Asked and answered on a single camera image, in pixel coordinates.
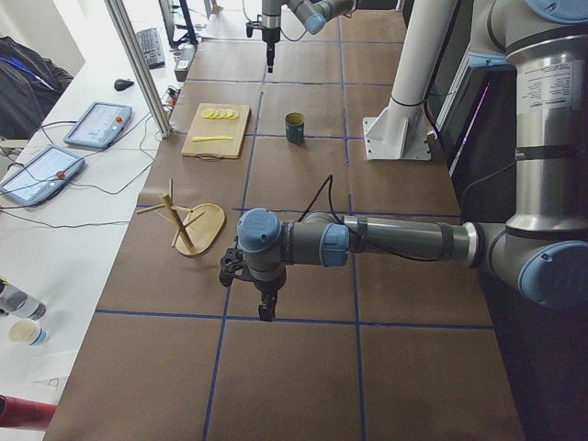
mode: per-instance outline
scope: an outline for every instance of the plastic bottle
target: plastic bottle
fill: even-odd
[[[21,319],[37,320],[45,314],[47,307],[26,292],[10,285],[0,277],[0,308]]]

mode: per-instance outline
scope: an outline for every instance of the metal base plate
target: metal base plate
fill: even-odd
[[[393,157],[395,150],[400,149],[399,146],[393,146],[383,140],[376,140],[368,138],[367,133],[378,118],[364,118],[364,143],[366,144],[366,155],[368,160],[372,159],[388,159],[388,160],[414,160],[414,161],[430,161],[431,150],[426,142],[426,126],[423,119],[419,119],[418,127],[414,131],[415,135],[406,141],[406,147],[402,152],[401,157]],[[387,154],[378,154],[377,152],[385,152]]]

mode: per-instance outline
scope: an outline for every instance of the cutting board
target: cutting board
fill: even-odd
[[[239,112],[237,119],[207,119],[202,112],[207,108],[231,109]],[[190,131],[182,147],[183,156],[236,159],[241,154],[243,135],[249,120],[249,106],[243,104],[200,103],[192,120]],[[192,141],[194,136],[232,136],[232,140]]]

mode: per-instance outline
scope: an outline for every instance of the tablet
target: tablet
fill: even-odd
[[[119,136],[132,115],[132,107],[94,102],[63,141],[93,149],[106,149]]]
[[[51,145],[0,184],[0,194],[24,207],[55,196],[84,166],[85,159]]]

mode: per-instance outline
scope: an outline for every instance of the table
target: table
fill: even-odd
[[[179,87],[174,66],[173,55],[167,53],[165,67],[151,70],[161,95],[169,85]],[[117,92],[113,88],[117,78],[134,79],[122,47],[113,48],[104,58],[87,61],[44,121],[47,124],[76,120],[93,101],[133,107],[133,117],[125,132],[134,129],[112,147],[98,154],[74,150],[89,155],[85,169],[73,182],[111,192],[122,189],[149,166],[161,139],[153,119],[143,119],[148,108],[141,89],[135,85]],[[46,131],[54,143],[71,148],[62,142],[70,128],[71,124],[56,125]],[[18,160],[28,161],[48,142],[42,131],[37,132]],[[7,335],[17,318],[8,316],[0,320],[0,393],[51,403],[59,401],[146,176],[147,170],[116,195],[68,186],[37,208],[9,211],[53,226],[115,224],[54,229],[0,213],[0,273],[47,303],[47,313],[40,323],[50,335],[48,343],[41,347],[15,345]],[[7,198],[0,203],[13,205]],[[0,437],[5,441],[32,441],[42,436],[39,432],[0,428]]]

